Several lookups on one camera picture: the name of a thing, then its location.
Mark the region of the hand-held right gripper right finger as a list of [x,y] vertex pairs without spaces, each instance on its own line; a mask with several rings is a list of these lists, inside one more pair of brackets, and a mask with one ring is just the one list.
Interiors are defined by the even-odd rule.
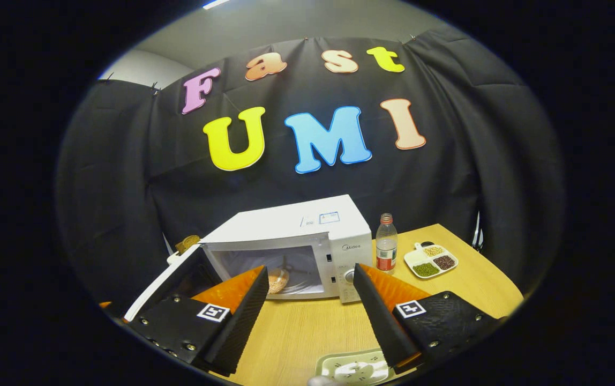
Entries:
[[356,264],[352,283],[393,370],[440,366],[503,322],[451,291],[430,295],[368,265]]

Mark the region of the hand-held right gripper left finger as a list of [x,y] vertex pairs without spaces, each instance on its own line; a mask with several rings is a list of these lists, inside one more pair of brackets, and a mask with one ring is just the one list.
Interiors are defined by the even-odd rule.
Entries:
[[268,269],[257,266],[195,296],[165,296],[127,317],[126,325],[190,366],[229,376],[237,370],[268,289]]

